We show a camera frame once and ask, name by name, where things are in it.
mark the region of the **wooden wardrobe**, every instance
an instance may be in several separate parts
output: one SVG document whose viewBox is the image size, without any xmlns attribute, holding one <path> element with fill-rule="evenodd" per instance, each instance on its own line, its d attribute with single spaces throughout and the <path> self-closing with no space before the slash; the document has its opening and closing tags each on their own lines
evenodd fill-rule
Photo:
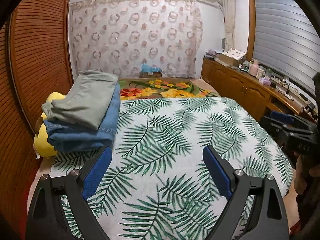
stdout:
<svg viewBox="0 0 320 240">
<path fill-rule="evenodd" d="M 69 0 L 22 0 L 0 30 L 0 228 L 21 239 L 41 162 L 32 147 L 35 122 L 46 98 L 73 84 L 68 8 Z"/>
</svg>

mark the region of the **white tag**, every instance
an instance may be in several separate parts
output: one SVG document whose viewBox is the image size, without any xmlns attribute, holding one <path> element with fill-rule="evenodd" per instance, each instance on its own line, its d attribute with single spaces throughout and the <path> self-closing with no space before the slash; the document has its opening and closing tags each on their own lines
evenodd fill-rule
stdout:
<svg viewBox="0 0 320 240">
<path fill-rule="evenodd" d="M 38 153 L 38 151 L 36 150 L 35 145 L 33 144 L 32 146 L 33 146 L 33 149 L 34 149 L 35 152 L 36 152 L 36 159 L 37 159 L 37 160 L 40 159 L 41 156 L 40 156 L 40 154 Z"/>
</svg>

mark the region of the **yellow pillow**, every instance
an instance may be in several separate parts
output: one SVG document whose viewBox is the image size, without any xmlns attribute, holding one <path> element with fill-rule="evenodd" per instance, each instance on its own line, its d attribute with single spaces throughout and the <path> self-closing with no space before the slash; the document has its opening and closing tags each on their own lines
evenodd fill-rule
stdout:
<svg viewBox="0 0 320 240">
<path fill-rule="evenodd" d="M 53 92 L 49 97 L 47 98 L 46 102 L 51 102 L 52 100 L 61 100 L 65 98 L 64 95 Z M 47 116 L 42 113 L 41 114 L 42 120 L 47 119 Z M 48 134 L 47 129 L 44 125 L 44 123 L 40 126 L 39 134 L 38 136 L 35 135 L 35 138 L 33 140 L 33 145 L 36 151 L 39 153 L 41 157 L 49 157 L 49 156 L 55 156 L 57 155 L 57 151 L 54 150 L 53 146 L 48 143 Z"/>
</svg>

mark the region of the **blue jeans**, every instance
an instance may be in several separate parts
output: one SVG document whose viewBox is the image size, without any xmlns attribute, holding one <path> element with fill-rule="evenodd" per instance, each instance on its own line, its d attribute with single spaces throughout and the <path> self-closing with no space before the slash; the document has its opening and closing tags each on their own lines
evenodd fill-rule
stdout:
<svg viewBox="0 0 320 240">
<path fill-rule="evenodd" d="M 65 123 L 59 120 L 44 120 L 47 129 L 48 143 L 56 151 L 68 153 L 90 151 L 102 146 L 112 147 L 120 110 L 120 85 L 117 83 L 110 105 L 97 131 L 78 124 Z"/>
</svg>

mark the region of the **window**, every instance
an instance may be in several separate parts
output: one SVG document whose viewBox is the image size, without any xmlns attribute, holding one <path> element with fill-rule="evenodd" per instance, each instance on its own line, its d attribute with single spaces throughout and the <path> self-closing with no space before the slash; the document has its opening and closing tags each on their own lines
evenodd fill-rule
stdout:
<svg viewBox="0 0 320 240">
<path fill-rule="evenodd" d="M 320 38 L 307 16 L 294 0 L 249 0 L 249 5 L 247 59 L 283 73 L 314 95 Z"/>
</svg>

